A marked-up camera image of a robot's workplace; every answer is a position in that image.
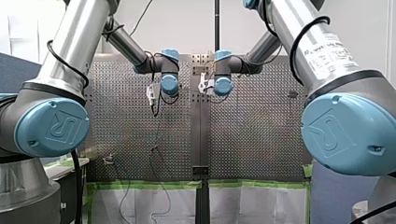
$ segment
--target small white object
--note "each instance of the small white object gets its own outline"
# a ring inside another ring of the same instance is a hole
[[[160,89],[160,83],[151,83],[147,86],[146,96],[148,97],[149,105],[154,105],[156,100],[159,100]]]
[[[206,73],[201,73],[201,81],[198,85],[198,90],[202,94],[213,95],[213,87],[215,86],[214,79],[205,79]]]

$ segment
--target white label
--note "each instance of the white label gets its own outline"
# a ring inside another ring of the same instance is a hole
[[[358,66],[337,35],[325,34],[326,41],[304,52],[312,71],[320,78],[331,75],[340,66]]]

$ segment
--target black vertical pole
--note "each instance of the black vertical pole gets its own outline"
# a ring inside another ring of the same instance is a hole
[[[220,0],[215,0],[215,50],[220,49]]]

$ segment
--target perforated metal panel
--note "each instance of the perforated metal panel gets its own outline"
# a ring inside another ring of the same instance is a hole
[[[115,178],[191,179],[190,137],[191,64],[180,63],[179,80],[183,91],[174,105],[161,105],[154,118],[146,97],[151,75],[137,75],[120,55],[96,57],[92,79],[92,153],[90,181]],[[116,165],[104,165],[103,158],[114,154]]]
[[[287,58],[233,81],[230,97],[211,105],[210,177],[303,179],[302,165],[311,160],[300,135],[304,89],[291,76]],[[297,98],[290,97],[293,92]]]

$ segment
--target metal stand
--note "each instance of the metal stand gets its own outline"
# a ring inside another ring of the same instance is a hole
[[[210,96],[201,94],[198,85],[201,82],[201,74],[209,76],[210,69],[207,62],[211,60],[208,54],[193,54],[191,56],[191,126],[199,127],[191,129],[191,146],[196,156],[192,157],[192,175],[194,180],[202,181],[202,187],[196,193],[196,224],[210,223],[209,202],[209,158],[207,127],[210,124]]]
[[[382,176],[375,186],[373,194],[368,201],[355,203],[352,208],[352,219],[361,217],[370,211],[385,204],[396,201],[396,178]],[[396,223],[396,209],[390,209],[375,217],[370,218],[364,224],[392,224]]]
[[[39,159],[0,164],[0,223],[61,223],[61,191]]]

